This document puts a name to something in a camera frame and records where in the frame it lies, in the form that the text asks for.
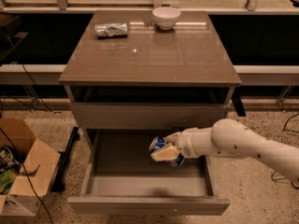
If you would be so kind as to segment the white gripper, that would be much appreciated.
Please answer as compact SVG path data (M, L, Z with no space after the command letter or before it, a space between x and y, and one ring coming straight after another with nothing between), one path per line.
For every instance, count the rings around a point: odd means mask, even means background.
M196 131L196 128L186 129L183 132L171 133L164 138L164 141L167 143L175 144L166 144L165 146L158 148L155 146L150 151L150 156L154 161L172 161L175 160L179 153L186 159L195 159L199 155L195 152L195 149L192 144L193 134Z

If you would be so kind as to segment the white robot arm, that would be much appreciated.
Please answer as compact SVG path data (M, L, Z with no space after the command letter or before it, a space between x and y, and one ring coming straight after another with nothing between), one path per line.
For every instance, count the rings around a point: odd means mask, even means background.
M185 159L201 156L251 157L297 184L299 148L260 136L233 119L220 119L210 128L189 128L166 137L155 137L151 158L179 167Z

